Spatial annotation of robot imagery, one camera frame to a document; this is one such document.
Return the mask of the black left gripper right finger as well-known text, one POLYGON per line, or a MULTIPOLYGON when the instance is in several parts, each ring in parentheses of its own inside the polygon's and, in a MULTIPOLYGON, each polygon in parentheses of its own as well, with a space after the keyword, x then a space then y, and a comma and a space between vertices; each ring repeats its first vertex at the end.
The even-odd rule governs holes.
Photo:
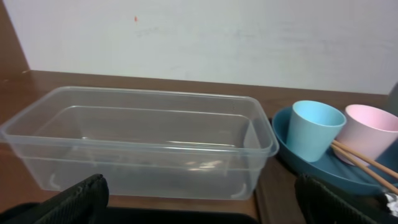
POLYGON ((397 217, 309 175, 295 181, 295 196, 309 224, 397 224, 397 217))

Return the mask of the light blue cup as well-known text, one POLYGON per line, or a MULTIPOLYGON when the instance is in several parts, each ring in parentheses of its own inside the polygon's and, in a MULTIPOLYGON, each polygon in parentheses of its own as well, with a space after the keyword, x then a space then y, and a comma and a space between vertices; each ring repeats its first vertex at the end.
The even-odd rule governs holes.
POLYGON ((310 100, 297 101, 292 105, 287 148, 307 162, 316 162, 345 124, 345 115, 330 105, 310 100))

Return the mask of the dark blue plate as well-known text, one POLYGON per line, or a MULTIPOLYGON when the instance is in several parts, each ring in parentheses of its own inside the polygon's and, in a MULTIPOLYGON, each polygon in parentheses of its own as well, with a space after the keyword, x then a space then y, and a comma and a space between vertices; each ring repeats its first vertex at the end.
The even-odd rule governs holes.
POLYGON ((307 162, 291 152, 285 144, 291 112, 290 107, 278 111, 272 118, 272 127, 280 146, 278 156, 292 172, 315 176, 354 195, 377 195, 387 191, 360 168, 338 159, 331 149, 316 162, 307 162))

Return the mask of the clear plastic waste bin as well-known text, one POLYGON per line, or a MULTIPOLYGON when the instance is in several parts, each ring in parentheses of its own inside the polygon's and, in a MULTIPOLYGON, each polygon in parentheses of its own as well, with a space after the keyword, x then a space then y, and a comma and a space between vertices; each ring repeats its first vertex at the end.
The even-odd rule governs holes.
POLYGON ((65 86, 1 126, 44 190, 101 174, 112 195, 245 200, 279 143, 247 96, 65 86))

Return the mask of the pink cup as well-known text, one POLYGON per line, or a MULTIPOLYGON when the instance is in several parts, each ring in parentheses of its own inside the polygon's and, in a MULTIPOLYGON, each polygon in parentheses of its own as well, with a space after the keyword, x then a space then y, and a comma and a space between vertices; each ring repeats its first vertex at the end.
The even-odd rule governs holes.
POLYGON ((397 116, 367 105, 345 108, 346 124, 336 140, 345 146, 377 159, 397 139, 397 116))

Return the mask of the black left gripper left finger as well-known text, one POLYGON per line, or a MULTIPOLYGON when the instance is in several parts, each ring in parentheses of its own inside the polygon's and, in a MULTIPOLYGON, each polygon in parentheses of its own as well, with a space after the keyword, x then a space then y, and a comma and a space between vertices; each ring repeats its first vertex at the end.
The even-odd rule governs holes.
POLYGON ((106 210, 109 189, 101 174, 92 175, 42 203, 27 203, 6 210, 1 223, 94 223, 106 210))

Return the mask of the white tissue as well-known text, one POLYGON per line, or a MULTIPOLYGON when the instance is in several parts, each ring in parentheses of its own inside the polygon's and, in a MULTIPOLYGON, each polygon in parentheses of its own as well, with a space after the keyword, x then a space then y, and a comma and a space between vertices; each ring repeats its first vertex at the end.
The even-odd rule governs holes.
POLYGON ((385 193, 384 194, 387 203, 386 206, 389 209, 389 213, 395 217, 398 217, 398 197, 396 194, 393 193, 385 193))

